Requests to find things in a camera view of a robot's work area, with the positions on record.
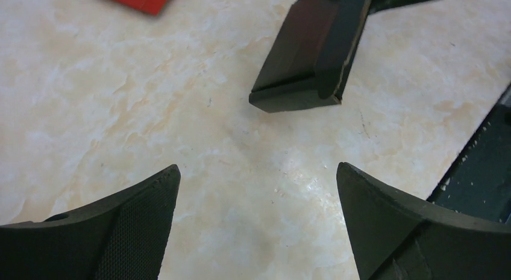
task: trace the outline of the black object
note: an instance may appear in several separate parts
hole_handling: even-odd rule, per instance
[[[298,0],[249,102],[269,113],[339,104],[369,14],[431,0]]]
[[[173,165],[44,222],[0,226],[0,279],[157,279],[180,177]]]
[[[511,278],[510,125],[511,85],[428,201],[339,164],[361,280]]]

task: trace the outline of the marble countertop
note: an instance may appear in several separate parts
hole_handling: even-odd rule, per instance
[[[511,79],[511,0],[370,16],[343,104],[248,95],[295,0],[0,0],[0,225],[41,221],[170,164],[160,279],[357,279],[347,161],[426,198]]]

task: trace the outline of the tabletop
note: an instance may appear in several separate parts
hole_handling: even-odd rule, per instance
[[[178,164],[160,279],[358,279],[347,161],[426,198],[511,79],[511,0],[368,18],[342,105],[248,95],[296,0],[0,0],[0,225]]]

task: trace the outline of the beige marble table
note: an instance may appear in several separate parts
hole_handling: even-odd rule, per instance
[[[176,163],[160,279],[357,279],[348,161],[426,198],[511,79],[511,0],[369,18],[343,104],[266,114],[252,84],[295,0],[0,0],[0,224]]]

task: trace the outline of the marble floor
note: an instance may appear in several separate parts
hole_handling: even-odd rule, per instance
[[[511,79],[511,0],[368,19],[343,104],[248,103],[295,0],[0,0],[0,225],[170,164],[160,279],[358,279],[336,189],[350,162],[426,198]]]

